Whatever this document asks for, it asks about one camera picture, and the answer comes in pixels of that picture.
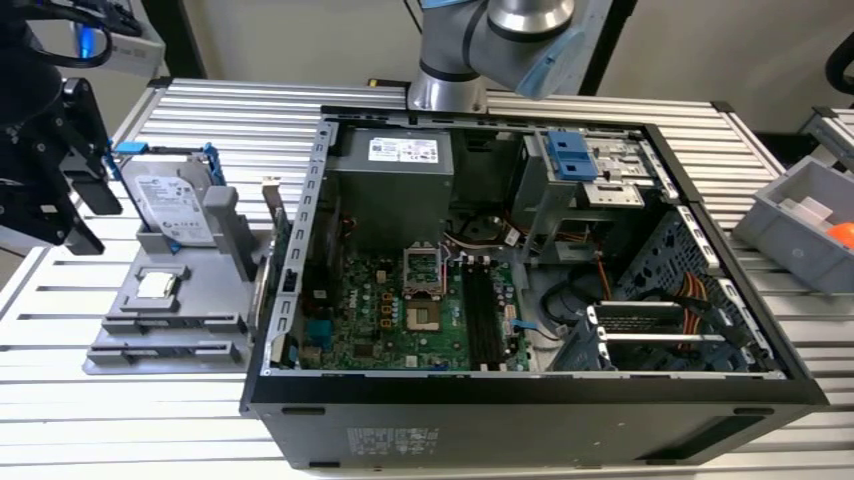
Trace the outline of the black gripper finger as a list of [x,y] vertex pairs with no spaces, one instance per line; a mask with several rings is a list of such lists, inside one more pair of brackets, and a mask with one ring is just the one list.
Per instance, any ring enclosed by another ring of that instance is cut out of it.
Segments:
[[78,157],[63,141],[1,133],[1,245],[64,246],[80,256],[104,253],[71,199],[62,163]]
[[116,172],[111,141],[94,89],[84,78],[64,81],[62,100],[62,138],[68,144],[62,171],[92,212],[96,215],[118,215],[123,207],[110,188]]

